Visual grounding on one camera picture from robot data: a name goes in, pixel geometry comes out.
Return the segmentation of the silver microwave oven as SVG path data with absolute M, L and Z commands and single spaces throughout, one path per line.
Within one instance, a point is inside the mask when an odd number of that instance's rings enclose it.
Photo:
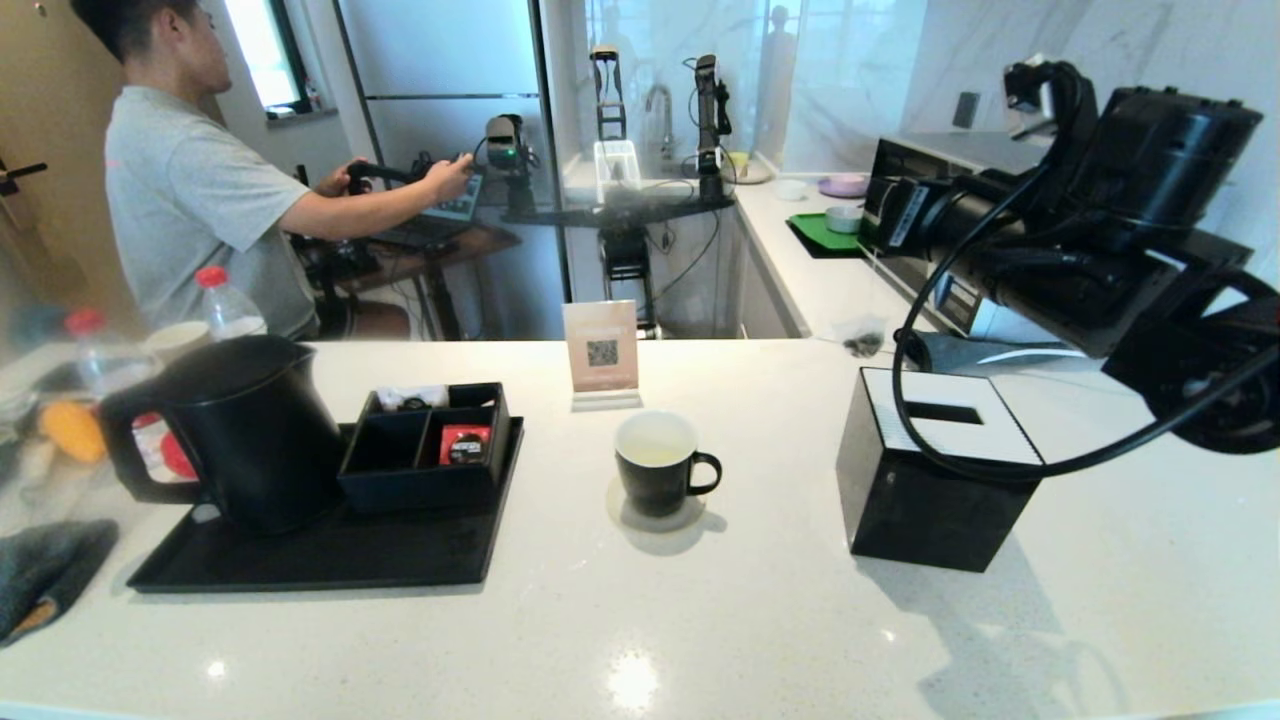
M 928 316 L 975 341 L 1060 343 L 1098 357 L 1189 301 L 1198 316 L 1252 251 L 1198 224 L 1247 131 L 1203 140 L 1170 124 L 1084 123 L 1048 147 L 1006 135 L 879 141 L 872 178 L 1025 174 L 941 261 L 876 256 Z

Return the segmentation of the brown wooden desk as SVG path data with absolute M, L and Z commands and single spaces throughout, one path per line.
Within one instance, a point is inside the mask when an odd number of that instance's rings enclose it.
M 320 287 L 333 296 L 338 290 L 360 296 L 374 290 L 390 288 L 410 282 L 419 310 L 422 337 L 426 340 L 460 341 L 465 337 L 445 269 L 480 260 L 521 245 L 520 238 L 493 225 L 470 224 L 425 234 L 421 223 L 407 229 L 349 241 L 349 246 L 367 251 L 378 266 L 360 273 L 334 274 L 320 272 Z

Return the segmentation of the red coffee sachet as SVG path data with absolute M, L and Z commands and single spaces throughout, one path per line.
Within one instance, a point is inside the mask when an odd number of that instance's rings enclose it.
M 480 424 L 448 424 L 442 428 L 438 454 L 440 466 L 474 465 L 485 461 L 492 446 L 492 428 Z

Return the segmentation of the dark grey towel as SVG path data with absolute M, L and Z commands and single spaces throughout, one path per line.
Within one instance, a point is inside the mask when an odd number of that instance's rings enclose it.
M 0 537 L 0 648 L 65 614 L 119 538 L 110 519 L 58 521 Z

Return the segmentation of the black laptop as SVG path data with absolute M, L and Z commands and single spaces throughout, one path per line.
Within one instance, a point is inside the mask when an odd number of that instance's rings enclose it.
M 470 176 L 463 195 L 428 208 L 408 222 L 376 234 L 375 241 L 419 250 L 448 245 L 474 224 L 483 182 L 481 174 Z

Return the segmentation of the green tray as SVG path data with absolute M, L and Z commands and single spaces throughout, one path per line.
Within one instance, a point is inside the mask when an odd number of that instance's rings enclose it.
M 852 220 L 852 231 L 849 233 L 832 231 L 827 225 L 824 213 L 806 213 L 791 215 L 786 225 L 814 259 L 863 259 L 868 256 L 868 249 L 861 241 L 860 219 Z

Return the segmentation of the black mug white inside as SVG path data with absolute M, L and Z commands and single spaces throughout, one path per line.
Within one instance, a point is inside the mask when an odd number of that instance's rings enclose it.
M 687 498 L 716 491 L 724 477 L 722 461 L 700 451 L 692 423 L 671 411 L 645 410 L 623 420 L 613 451 L 626 497 L 645 518 L 677 512 Z

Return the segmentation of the chrome sink faucet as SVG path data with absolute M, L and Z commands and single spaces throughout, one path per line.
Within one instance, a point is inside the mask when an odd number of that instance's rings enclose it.
M 663 83 L 654 83 L 645 96 L 646 152 L 652 164 L 660 169 L 675 160 L 675 127 L 672 95 Z

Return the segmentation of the person in grey t-shirt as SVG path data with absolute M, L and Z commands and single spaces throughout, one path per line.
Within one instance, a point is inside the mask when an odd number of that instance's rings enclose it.
M 197 273 L 220 266 L 269 333 L 319 334 L 316 300 L 291 236 L 379 234 L 461 196 L 468 154 L 401 187 L 349 195 L 349 173 L 306 184 L 202 109 L 232 87 L 227 54 L 200 0 L 70 0 L 122 64 L 105 133 L 105 190 L 118 256 L 148 328 L 202 313 Z

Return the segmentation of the clear water bottle red cap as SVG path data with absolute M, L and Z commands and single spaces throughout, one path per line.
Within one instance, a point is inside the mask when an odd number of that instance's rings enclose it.
M 257 305 L 230 283 L 223 266 L 205 266 L 195 273 L 204 290 L 204 310 L 215 341 L 266 334 L 268 323 Z
M 93 398 L 105 398 L 157 373 L 155 359 L 115 333 L 100 310 L 74 310 L 64 325 L 77 342 L 77 372 Z

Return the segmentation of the orange oval object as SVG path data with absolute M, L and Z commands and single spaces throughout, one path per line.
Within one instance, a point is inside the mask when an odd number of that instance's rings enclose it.
M 99 421 L 83 404 L 56 401 L 45 405 L 38 414 L 38 428 L 77 462 L 96 464 L 108 455 Z

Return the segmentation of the white plastic rack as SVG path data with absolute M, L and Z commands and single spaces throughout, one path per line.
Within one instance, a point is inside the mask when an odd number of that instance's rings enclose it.
M 593 145 L 596 201 L 604 204 L 614 190 L 640 190 L 641 174 L 635 143 L 627 138 L 596 141 Z

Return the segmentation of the black electric kettle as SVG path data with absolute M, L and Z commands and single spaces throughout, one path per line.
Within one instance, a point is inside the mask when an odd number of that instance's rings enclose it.
M 312 378 L 316 348 L 274 334 L 218 341 L 157 375 L 109 395 L 99 419 L 115 474 L 145 503 L 212 503 L 239 528 L 280 534 L 333 510 L 346 454 Z M 154 479 L 134 438 L 156 414 L 195 470 Z

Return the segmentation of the black serving tray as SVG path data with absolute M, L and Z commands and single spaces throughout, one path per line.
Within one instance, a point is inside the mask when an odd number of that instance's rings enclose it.
M 224 518 L 196 521 L 188 512 L 127 584 L 142 594 L 480 585 L 524 434 L 524 418 L 513 418 L 490 507 L 360 514 L 343 503 L 282 536 L 252 534 Z

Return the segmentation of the black compartment organizer box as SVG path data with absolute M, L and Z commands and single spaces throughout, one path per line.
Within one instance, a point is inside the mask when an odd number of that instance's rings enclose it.
M 506 388 L 499 382 L 447 386 L 449 407 L 385 413 L 375 391 L 367 393 L 337 474 L 358 512 L 490 509 L 506 487 L 517 438 Z M 442 428 L 492 428 L 484 462 L 440 466 Z

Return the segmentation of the silver refrigerator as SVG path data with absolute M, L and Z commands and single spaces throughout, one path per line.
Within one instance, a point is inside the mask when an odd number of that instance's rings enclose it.
M 561 338 L 563 234 L 503 222 L 506 184 L 486 167 L 486 123 L 520 114 L 534 210 L 559 208 L 535 0 L 335 0 L 335 10 L 376 163 L 421 172 L 471 152 L 484 177 L 474 224 L 521 241 L 445 269 L 463 340 Z

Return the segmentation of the QR code acrylic sign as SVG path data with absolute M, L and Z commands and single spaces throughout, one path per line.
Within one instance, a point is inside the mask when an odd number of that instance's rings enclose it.
M 637 306 L 632 300 L 562 307 L 573 413 L 643 406 L 637 363 Z

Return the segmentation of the black tissue box white lid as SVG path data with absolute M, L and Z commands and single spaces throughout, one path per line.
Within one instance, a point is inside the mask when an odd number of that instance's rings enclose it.
M 852 555 L 983 573 L 1042 479 L 1043 459 L 995 384 L 864 366 L 835 473 Z

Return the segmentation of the clear tea bag packet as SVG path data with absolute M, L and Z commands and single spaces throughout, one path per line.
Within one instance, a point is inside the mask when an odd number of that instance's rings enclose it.
M 876 256 L 865 255 L 861 261 L 865 269 L 858 277 L 852 309 L 838 324 L 838 334 L 854 356 L 870 357 L 884 345 L 887 316 L 878 304 L 881 279 Z

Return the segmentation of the black ladder-shaped frame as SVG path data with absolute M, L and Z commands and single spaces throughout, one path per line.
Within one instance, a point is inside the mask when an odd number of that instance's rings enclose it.
M 627 138 L 620 53 L 616 46 L 599 44 L 589 53 L 596 100 L 596 137 L 602 142 Z

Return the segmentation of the window with black frame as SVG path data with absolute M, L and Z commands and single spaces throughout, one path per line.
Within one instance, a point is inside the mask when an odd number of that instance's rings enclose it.
M 308 76 L 285 0 L 223 0 L 259 104 L 269 119 L 310 114 Z

